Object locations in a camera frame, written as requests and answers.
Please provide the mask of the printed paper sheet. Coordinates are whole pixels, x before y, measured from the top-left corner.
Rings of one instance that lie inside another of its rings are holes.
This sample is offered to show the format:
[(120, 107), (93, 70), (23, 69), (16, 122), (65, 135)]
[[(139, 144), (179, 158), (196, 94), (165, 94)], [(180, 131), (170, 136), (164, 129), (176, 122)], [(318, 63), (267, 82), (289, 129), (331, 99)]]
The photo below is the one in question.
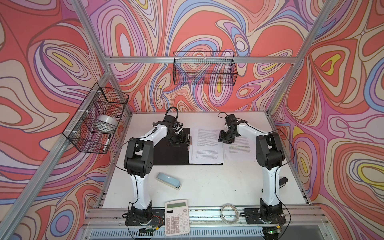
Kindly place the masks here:
[(190, 165), (223, 165), (223, 143), (218, 141), (220, 131), (220, 129), (191, 128)]

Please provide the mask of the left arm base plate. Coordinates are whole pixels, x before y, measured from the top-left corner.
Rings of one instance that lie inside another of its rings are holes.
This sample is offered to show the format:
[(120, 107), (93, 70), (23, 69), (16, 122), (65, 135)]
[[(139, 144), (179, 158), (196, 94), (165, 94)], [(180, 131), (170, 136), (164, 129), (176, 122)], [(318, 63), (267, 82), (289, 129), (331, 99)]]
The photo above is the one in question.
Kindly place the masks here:
[(126, 226), (161, 226), (165, 220), (164, 209), (140, 210), (132, 207), (122, 214)]

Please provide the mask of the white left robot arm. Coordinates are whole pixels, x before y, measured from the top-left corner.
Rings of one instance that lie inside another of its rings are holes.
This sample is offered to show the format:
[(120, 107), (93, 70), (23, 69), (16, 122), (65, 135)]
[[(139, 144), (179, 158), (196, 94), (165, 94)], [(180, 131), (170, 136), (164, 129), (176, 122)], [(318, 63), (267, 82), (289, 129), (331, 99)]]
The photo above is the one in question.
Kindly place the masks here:
[(148, 175), (154, 165), (154, 148), (161, 140), (167, 140), (173, 146), (188, 141), (183, 123), (172, 125), (157, 122), (151, 130), (138, 138), (130, 138), (125, 155), (124, 168), (131, 176), (135, 200), (132, 211), (136, 215), (152, 215), (152, 200), (148, 190)]

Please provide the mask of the blue file folder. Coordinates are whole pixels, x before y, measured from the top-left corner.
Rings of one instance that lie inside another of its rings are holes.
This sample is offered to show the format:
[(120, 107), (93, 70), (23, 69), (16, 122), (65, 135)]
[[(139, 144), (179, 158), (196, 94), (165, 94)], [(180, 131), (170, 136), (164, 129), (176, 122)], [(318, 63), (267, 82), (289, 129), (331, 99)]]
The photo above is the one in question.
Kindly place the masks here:
[(189, 164), (190, 131), (191, 128), (183, 129), (189, 135), (189, 144), (181, 144), (173, 147), (166, 139), (161, 140), (154, 148), (155, 166), (187, 166)]

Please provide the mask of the printed paper sheets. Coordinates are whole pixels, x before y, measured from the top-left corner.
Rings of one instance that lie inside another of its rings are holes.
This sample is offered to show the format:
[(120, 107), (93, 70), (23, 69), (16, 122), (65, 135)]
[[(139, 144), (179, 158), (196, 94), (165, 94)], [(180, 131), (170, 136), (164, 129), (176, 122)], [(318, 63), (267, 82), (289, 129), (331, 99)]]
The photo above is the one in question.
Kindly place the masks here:
[(223, 144), (226, 160), (238, 162), (256, 162), (255, 140), (247, 137), (235, 137), (232, 144)]

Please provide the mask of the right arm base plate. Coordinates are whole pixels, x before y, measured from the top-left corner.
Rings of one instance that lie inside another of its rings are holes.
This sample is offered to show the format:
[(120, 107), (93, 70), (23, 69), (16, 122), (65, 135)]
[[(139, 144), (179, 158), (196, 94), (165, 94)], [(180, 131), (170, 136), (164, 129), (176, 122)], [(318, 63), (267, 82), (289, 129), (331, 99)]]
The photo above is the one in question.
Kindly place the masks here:
[(246, 208), (241, 217), (246, 219), (247, 224), (275, 224), (284, 225), (287, 223), (286, 217), (282, 211), (274, 211), (269, 213), (267, 210), (260, 210), (260, 208)]

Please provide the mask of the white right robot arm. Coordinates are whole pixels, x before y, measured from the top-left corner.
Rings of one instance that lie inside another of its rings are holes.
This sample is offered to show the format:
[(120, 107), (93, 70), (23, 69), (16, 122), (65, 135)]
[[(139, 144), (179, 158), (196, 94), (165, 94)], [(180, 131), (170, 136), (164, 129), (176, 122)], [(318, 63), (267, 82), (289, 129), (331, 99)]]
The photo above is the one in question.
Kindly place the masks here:
[(263, 171), (263, 195), (260, 199), (259, 219), (269, 224), (283, 217), (283, 203), (279, 198), (279, 176), (286, 159), (280, 135), (264, 132), (251, 126), (246, 120), (234, 114), (223, 117), (227, 129), (221, 130), (218, 141), (233, 144), (236, 137), (246, 137), (255, 141), (256, 160)]

